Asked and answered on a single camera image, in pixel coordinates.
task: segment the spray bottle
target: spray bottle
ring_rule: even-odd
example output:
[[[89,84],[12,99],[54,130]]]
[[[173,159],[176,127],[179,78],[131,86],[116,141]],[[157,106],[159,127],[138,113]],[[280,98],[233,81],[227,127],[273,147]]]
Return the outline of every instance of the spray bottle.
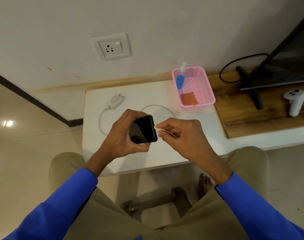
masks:
[[[176,77],[176,87],[182,89],[185,80],[186,62],[181,66],[181,73]]]

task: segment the white wall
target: white wall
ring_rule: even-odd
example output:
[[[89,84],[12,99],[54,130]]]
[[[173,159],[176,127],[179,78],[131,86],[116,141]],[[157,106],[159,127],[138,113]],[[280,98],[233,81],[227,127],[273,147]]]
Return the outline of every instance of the white wall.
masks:
[[[218,71],[271,52],[303,17],[304,0],[0,0],[0,75],[65,118],[82,118],[84,90],[35,90],[159,74],[183,61]],[[99,60],[90,37],[118,32],[132,57]]]

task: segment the foot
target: foot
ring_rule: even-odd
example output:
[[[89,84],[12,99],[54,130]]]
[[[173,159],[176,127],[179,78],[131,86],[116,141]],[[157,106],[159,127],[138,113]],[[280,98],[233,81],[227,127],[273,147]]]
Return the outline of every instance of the foot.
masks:
[[[199,191],[199,200],[206,195],[207,192],[213,187],[213,183],[208,176],[205,176],[204,173],[200,174],[198,191]]]

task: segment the tv screen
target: tv screen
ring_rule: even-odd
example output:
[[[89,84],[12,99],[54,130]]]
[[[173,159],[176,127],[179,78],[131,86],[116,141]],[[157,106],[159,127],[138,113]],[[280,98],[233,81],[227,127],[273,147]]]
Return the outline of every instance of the tv screen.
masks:
[[[304,19],[248,76],[241,90],[304,82]]]

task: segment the blue sleeve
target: blue sleeve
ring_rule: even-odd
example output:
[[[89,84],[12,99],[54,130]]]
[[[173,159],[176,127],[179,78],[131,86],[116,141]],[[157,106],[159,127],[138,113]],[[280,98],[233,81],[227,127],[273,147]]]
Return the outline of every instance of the blue sleeve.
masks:
[[[304,230],[287,220],[236,173],[215,187],[253,239],[304,239]]]
[[[97,183],[98,179],[89,170],[78,169],[5,239],[63,239]]]

